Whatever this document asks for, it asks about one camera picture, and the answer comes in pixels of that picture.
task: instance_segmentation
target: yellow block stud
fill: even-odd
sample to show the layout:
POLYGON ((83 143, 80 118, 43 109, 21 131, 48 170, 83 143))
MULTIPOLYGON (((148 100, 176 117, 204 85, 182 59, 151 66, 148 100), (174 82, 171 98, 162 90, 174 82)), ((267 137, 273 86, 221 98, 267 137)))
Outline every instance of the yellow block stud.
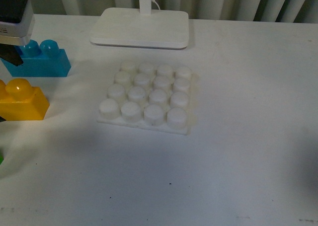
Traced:
POLYGON ((7 121, 43 120, 50 103, 39 87, 23 78, 0 80, 0 116, 7 121))

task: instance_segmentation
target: blue block stud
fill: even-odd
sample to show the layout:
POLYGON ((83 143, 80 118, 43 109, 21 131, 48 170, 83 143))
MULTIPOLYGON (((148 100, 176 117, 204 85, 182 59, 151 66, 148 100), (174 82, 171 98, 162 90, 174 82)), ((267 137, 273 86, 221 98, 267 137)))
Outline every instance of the blue block stud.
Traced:
POLYGON ((25 46, 16 46, 23 64, 15 66, 2 62, 13 77, 66 77, 71 64, 64 49, 57 42, 45 40, 39 46, 34 40, 25 46))

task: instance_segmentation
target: desk lamp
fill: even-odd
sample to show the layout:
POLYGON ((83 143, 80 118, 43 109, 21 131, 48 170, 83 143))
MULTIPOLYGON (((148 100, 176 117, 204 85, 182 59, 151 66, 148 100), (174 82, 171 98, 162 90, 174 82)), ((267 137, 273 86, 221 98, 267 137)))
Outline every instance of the desk lamp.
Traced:
POLYGON ((182 49, 189 42, 186 12, 152 10, 152 0, 139 0, 140 9, 106 9, 90 32, 97 45, 182 49))

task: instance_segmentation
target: silicone bump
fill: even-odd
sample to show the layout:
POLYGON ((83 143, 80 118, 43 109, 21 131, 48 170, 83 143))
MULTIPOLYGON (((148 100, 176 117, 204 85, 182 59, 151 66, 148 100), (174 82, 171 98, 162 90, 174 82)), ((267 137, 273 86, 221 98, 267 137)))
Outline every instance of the silicone bump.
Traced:
POLYGON ((162 89, 155 89, 149 94, 149 103, 157 104, 161 106, 163 109, 166 108, 168 101, 167 93, 162 89))
POLYGON ((132 85, 131 76, 126 71, 119 71, 115 74, 115 83, 121 84, 127 90, 132 85))
POLYGON ((169 93, 169 91, 171 90, 171 83, 168 77, 166 76, 157 76, 154 79, 154 89, 162 89, 164 90, 166 93, 169 93))
POLYGON ((120 70, 128 72, 131 76, 135 76, 137 74, 137 65, 133 61, 125 60, 120 64, 120 70))
POLYGON ((139 65, 138 72, 147 74, 150 78, 153 78, 156 74, 156 69, 153 64, 145 62, 139 65))
POLYGON ((151 126, 159 126, 164 123, 164 111, 159 105, 149 105, 144 110, 144 119, 151 126))
POLYGON ((112 84, 107 89, 107 97, 112 98, 122 105, 126 100, 126 92, 124 86, 118 83, 112 84))
POLYGON ((123 119, 128 123, 135 123, 141 120, 141 107, 135 102, 126 102, 121 107, 121 114, 123 119))
POLYGON ((128 92, 128 99, 143 106, 147 100, 146 91, 140 86, 134 86, 128 92))
POLYGON ((148 91, 150 89, 150 78, 145 73, 139 73, 134 78, 134 85, 140 86, 145 89, 145 91, 148 91))
POLYGON ((119 105, 112 98, 108 98, 100 103, 99 112, 104 118, 109 120, 116 119, 120 116, 119 105))
POLYGON ((176 92, 170 98, 171 108, 183 108, 187 110, 189 105, 189 96, 184 92, 176 92))
POLYGON ((187 66, 181 66, 177 68, 175 72, 175 78, 185 78, 190 81, 191 77, 192 77, 192 71, 187 66))
POLYGON ((173 68, 170 65, 160 65, 157 69, 157 75, 173 78, 173 68))
POLYGON ((186 78, 177 78, 173 84, 173 92, 185 92, 190 93, 191 83, 186 78))
POLYGON ((187 125, 188 115, 182 108, 172 108, 167 114, 167 124, 173 129, 183 129, 187 125))

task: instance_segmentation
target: round white knob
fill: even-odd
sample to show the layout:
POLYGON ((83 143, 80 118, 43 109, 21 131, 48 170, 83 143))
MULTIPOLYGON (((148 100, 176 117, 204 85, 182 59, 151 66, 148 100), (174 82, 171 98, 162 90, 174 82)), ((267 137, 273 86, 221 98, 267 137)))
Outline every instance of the round white knob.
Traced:
POLYGON ((139 73, 147 74, 150 78, 153 78, 156 74, 155 66, 151 63, 141 63, 138 71, 139 73))
POLYGON ((141 120, 141 108, 138 103, 126 102, 121 107, 121 115, 127 123, 135 123, 141 120))
POLYGON ((150 78, 145 73, 139 73, 134 78, 134 85, 140 86, 145 89, 145 91, 148 91, 150 89, 150 78))
POLYGON ((120 70, 126 71, 134 77, 137 74, 137 65, 133 61, 125 60, 120 64, 120 70))
POLYGON ((181 66, 177 68, 175 72, 175 78, 186 78, 187 80, 191 80, 192 71, 187 66, 181 66))
POLYGON ((157 75, 166 76, 169 79, 172 79, 173 69, 170 65, 160 65, 157 69, 157 75))
POLYGON ((164 111, 156 104, 149 105, 144 110, 145 122, 151 126, 159 126, 164 123, 164 111))
POLYGON ((184 92, 176 92, 170 98, 171 108, 183 108, 187 109, 189 105, 189 96, 184 92))
POLYGON ((132 85, 131 76, 126 71, 119 71, 115 74, 115 83, 121 84, 125 89, 129 89, 132 85))
POLYGON ((154 89, 162 89, 164 90, 166 93, 169 93, 171 90, 171 83, 168 77, 166 76, 157 76, 154 79, 154 89))
POLYGON ((113 120, 120 116, 119 105, 112 99, 108 98, 100 103, 99 113, 108 120, 113 120))
POLYGON ((173 92, 185 92, 190 93, 191 83, 186 78, 177 78, 173 83, 173 92))
POLYGON ((142 106, 147 100, 146 91, 140 86, 134 86, 128 92, 128 99, 142 106))
POLYGON ((107 89, 107 97, 115 99, 119 105, 123 104, 126 100, 126 92, 124 86, 115 83, 107 89))
POLYGON ((157 104, 165 109, 168 102, 167 93, 162 89, 155 89, 149 94, 149 103, 157 104))

